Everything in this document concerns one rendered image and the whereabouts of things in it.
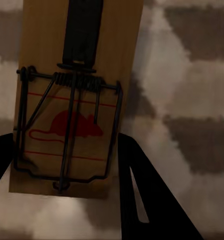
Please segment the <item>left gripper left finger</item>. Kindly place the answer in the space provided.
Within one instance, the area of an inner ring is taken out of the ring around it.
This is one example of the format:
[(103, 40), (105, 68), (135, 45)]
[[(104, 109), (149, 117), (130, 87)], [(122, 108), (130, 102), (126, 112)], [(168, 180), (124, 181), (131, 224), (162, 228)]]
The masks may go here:
[(13, 160), (13, 133), (0, 136), (0, 180)]

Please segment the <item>mousetrap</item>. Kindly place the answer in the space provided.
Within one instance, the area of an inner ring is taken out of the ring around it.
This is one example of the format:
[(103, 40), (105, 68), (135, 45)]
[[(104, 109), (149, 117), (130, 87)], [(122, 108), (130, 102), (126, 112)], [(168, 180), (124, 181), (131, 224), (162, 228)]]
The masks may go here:
[(107, 200), (144, 0), (24, 0), (9, 192)]

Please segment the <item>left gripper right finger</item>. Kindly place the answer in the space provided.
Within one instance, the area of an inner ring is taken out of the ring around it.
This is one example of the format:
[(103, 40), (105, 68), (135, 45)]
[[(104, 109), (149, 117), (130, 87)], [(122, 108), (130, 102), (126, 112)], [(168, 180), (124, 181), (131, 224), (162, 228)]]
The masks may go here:
[[(138, 142), (118, 134), (122, 240), (203, 240)], [(130, 167), (149, 223), (138, 219)]]

